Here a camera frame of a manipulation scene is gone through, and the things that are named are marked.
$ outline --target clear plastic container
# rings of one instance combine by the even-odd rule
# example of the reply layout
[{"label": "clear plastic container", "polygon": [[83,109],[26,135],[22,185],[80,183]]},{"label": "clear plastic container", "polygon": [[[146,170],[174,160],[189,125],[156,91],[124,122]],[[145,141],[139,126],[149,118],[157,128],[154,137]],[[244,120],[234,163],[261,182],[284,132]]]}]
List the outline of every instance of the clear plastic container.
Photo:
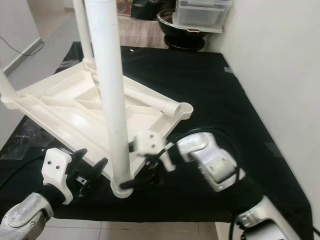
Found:
[{"label": "clear plastic container", "polygon": [[178,29],[222,33],[231,0],[177,0],[173,25]]}]

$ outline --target black cloth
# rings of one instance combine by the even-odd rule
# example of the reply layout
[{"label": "black cloth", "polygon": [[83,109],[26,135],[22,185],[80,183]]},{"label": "black cloth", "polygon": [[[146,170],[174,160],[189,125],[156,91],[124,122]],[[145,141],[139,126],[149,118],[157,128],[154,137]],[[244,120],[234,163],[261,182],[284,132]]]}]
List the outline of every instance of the black cloth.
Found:
[{"label": "black cloth", "polygon": [[[236,160],[241,167],[270,196],[301,239],[313,239],[308,199],[239,81],[225,71],[228,64],[221,53],[122,46],[121,55],[124,75],[194,107],[190,119],[181,121],[169,138],[201,126],[223,128],[240,149]],[[74,42],[59,70],[77,63],[82,56],[80,44]],[[216,140],[220,147],[235,154],[223,138],[217,135]],[[25,117],[0,152],[0,182],[43,147],[60,146],[61,143]],[[20,160],[13,160],[15,154]],[[92,194],[63,205],[55,216],[123,222],[229,222],[230,211],[220,194],[212,191],[197,166],[181,164],[175,149],[170,154],[177,169],[164,174],[163,185],[138,189],[130,197],[118,199],[112,194],[110,182],[102,177]],[[40,160],[31,163],[0,191],[0,216],[41,187],[41,167]],[[88,164],[84,162],[81,168],[85,171]],[[145,168],[137,178],[144,174]]]}]

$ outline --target cable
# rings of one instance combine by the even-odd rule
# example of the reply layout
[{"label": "cable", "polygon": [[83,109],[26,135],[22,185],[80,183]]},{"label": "cable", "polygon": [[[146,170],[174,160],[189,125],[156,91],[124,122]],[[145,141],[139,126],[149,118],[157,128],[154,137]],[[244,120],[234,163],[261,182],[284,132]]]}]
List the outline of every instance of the cable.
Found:
[{"label": "cable", "polygon": [[21,164],[19,167],[17,167],[15,170],[13,170],[9,176],[6,177],[6,179],[4,179],[1,184],[0,184],[0,191],[5,187],[5,185],[7,185],[7,183],[10,181],[10,179],[12,179],[21,169],[23,169],[25,166],[27,166],[28,164],[32,163],[33,161],[37,160],[40,157],[44,156],[44,153],[46,151],[43,151],[42,153],[40,153],[38,156],[31,158],[27,161],[25,161],[23,164]]},{"label": "cable", "polygon": [[235,228],[235,223],[236,223],[236,215],[232,214],[231,221],[230,221],[230,227],[229,227],[229,240],[234,239],[234,228]]},{"label": "cable", "polygon": [[282,207],[283,210],[285,210],[287,213],[289,213],[290,215],[294,216],[295,218],[297,218],[302,224],[304,224],[305,226],[311,227],[312,231],[318,236],[320,237],[320,231],[313,225],[309,224],[305,219],[303,219],[301,216],[299,216],[297,213],[295,213],[294,211],[292,211],[291,209],[289,209],[288,207],[286,207],[285,205],[283,205],[281,202],[279,202],[275,197],[273,197],[271,194],[266,193],[267,196],[271,199],[272,202],[277,203],[278,205],[280,205]]},{"label": "cable", "polygon": [[224,139],[226,139],[230,143],[232,150],[234,151],[235,158],[236,159],[239,158],[239,151],[238,151],[237,146],[233,143],[233,141],[231,141],[229,136],[227,134],[225,134],[223,131],[224,130],[219,126],[206,126],[206,127],[200,127],[200,128],[189,130],[189,131],[175,137],[173,140],[169,141],[169,143],[155,156],[159,158],[167,150],[169,150],[171,147],[176,145],[179,140],[181,140],[189,135],[197,134],[197,133],[214,133],[214,134],[218,134],[221,137],[223,137]]},{"label": "cable", "polygon": [[30,57],[30,56],[36,55],[41,49],[44,48],[44,45],[45,45],[45,43],[42,41],[41,47],[40,47],[37,51],[35,51],[34,53],[31,53],[31,54],[25,54],[25,53],[22,53],[22,52],[18,51],[17,49],[15,49],[13,46],[11,46],[11,45],[7,42],[7,40],[5,40],[2,36],[0,36],[0,39],[2,39],[2,40],[5,42],[5,44],[7,44],[7,45],[9,46],[9,48],[11,48],[12,50],[14,50],[14,51],[16,51],[17,53],[19,53],[19,54],[21,54],[21,55],[23,55],[23,56],[26,56],[26,57]]}]

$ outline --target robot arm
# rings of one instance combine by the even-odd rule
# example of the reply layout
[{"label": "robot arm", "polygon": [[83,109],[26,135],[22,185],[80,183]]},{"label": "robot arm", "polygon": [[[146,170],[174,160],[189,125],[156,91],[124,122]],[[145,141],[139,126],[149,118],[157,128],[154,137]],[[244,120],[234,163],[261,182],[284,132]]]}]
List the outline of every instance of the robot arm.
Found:
[{"label": "robot arm", "polygon": [[4,215],[0,225],[1,240],[35,240],[59,206],[69,204],[94,183],[108,160],[100,160],[91,175],[84,178],[76,165],[86,153],[86,149],[75,153],[57,148],[47,150],[41,170],[42,189],[31,193]]},{"label": "robot arm", "polygon": [[212,133],[186,136],[177,142],[177,147],[186,162],[197,161],[199,170],[215,192],[226,192],[224,199],[236,215],[236,223],[244,229],[243,239],[300,239],[274,204],[254,187],[241,168],[239,180],[236,181],[237,163],[227,151],[218,147]]},{"label": "robot arm", "polygon": [[[141,132],[133,142],[137,156],[146,157],[146,165],[153,172],[145,181],[131,180],[122,183],[124,189],[135,188],[140,184],[154,184],[158,179],[155,170],[160,164],[168,172],[174,171],[165,146],[155,132]],[[221,149],[209,132],[198,132],[185,136],[176,146],[186,163],[196,161],[203,177],[213,191],[220,192],[235,221],[243,230],[244,240],[300,240],[297,233],[277,210],[269,198],[257,189],[243,169],[224,149]]]}]

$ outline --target white bracket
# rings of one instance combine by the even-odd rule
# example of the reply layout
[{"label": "white bracket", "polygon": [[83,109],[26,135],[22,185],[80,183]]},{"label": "white bracket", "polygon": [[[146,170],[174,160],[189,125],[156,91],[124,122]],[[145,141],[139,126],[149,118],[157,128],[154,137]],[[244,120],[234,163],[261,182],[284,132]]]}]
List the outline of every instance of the white bracket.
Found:
[{"label": "white bracket", "polygon": [[[134,151],[138,156],[146,154],[156,155],[165,148],[165,140],[155,131],[139,131],[134,139]],[[168,172],[174,171],[176,167],[172,164],[169,154],[164,152],[159,158]]]},{"label": "white bracket", "polygon": [[67,186],[67,166],[72,161],[69,154],[57,148],[50,148],[46,151],[43,166],[42,176],[43,185],[51,184],[65,197],[63,204],[69,204],[74,198]]}]

